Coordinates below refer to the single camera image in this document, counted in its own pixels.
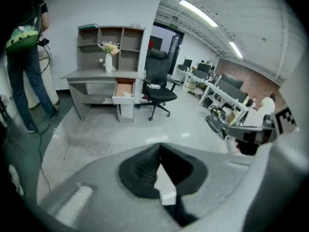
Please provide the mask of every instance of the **storage compartment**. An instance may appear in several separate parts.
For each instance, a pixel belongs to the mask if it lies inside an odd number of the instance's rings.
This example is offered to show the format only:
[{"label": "storage compartment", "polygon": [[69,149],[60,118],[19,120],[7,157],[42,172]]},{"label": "storage compartment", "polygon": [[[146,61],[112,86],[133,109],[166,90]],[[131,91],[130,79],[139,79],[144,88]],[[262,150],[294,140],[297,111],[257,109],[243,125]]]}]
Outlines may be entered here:
[{"label": "storage compartment", "polygon": [[121,49],[140,51],[143,33],[144,31],[141,29],[124,28],[124,34],[121,39]]},{"label": "storage compartment", "polygon": [[78,31],[78,46],[96,44],[98,38],[98,29],[85,29]]},{"label": "storage compartment", "polygon": [[98,44],[103,41],[120,44],[123,28],[100,28],[98,32]]},{"label": "storage compartment", "polygon": [[122,50],[119,54],[119,70],[134,72],[138,70],[140,57],[139,52]]},{"label": "storage compartment", "polygon": [[[131,93],[133,96],[125,97],[124,92]],[[134,104],[134,83],[116,82],[112,100],[114,104]]]},{"label": "storage compartment", "polygon": [[[78,63],[79,70],[102,69],[105,71],[105,56],[106,53],[98,47],[97,44],[84,45],[78,47]],[[119,69],[119,55],[112,55],[112,65]]]}]

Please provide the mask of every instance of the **white vase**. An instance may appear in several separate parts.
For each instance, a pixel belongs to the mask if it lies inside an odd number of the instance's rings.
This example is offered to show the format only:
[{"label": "white vase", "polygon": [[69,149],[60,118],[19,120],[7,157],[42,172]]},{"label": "white vase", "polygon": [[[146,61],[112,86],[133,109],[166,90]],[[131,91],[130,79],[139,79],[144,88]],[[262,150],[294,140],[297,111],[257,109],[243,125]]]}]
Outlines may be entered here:
[{"label": "white vase", "polygon": [[110,53],[107,53],[105,57],[105,70],[106,73],[112,72],[112,55]]}]

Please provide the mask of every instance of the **fluorescent light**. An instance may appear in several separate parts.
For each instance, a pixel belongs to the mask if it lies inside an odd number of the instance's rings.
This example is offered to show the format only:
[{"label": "fluorescent light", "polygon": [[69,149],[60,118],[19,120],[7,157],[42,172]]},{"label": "fluorescent light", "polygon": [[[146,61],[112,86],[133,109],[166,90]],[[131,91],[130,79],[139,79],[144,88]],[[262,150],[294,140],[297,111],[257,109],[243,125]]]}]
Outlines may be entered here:
[{"label": "fluorescent light", "polygon": [[240,51],[238,50],[237,46],[235,45],[235,43],[230,42],[230,45],[233,47],[233,49],[236,52],[236,54],[238,55],[238,57],[242,58],[242,55],[241,55]]},{"label": "fluorescent light", "polygon": [[202,17],[205,21],[207,21],[213,27],[218,26],[212,19],[210,19],[208,15],[206,15],[203,11],[201,11],[199,8],[189,3],[188,1],[180,0],[179,3],[183,5],[184,7],[188,8],[189,10],[192,10],[194,13],[198,14],[200,17]]}]

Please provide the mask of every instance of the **chair armrest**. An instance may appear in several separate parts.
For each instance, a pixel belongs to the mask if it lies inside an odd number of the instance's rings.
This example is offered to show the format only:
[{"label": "chair armrest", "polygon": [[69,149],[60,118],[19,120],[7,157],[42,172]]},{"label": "chair armrest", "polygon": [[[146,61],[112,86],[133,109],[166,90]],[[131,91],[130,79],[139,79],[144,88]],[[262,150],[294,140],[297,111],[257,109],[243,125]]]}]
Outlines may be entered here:
[{"label": "chair armrest", "polygon": [[151,84],[151,81],[149,79],[147,79],[147,78],[144,78],[144,83]]},{"label": "chair armrest", "polygon": [[174,90],[174,88],[175,88],[176,85],[177,85],[177,86],[181,86],[180,82],[172,81],[172,83],[173,83],[173,87],[171,88],[171,91]]}]

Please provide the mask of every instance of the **open drawer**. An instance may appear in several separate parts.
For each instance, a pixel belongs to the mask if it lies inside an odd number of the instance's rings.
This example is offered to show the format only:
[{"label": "open drawer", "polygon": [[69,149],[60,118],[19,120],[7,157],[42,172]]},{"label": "open drawer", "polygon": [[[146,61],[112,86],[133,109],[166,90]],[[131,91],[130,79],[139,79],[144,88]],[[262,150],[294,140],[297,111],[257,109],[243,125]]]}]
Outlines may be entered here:
[{"label": "open drawer", "polygon": [[[123,93],[131,93],[132,97],[124,97]],[[112,96],[114,104],[134,104],[134,83],[116,82],[114,95]]]}]

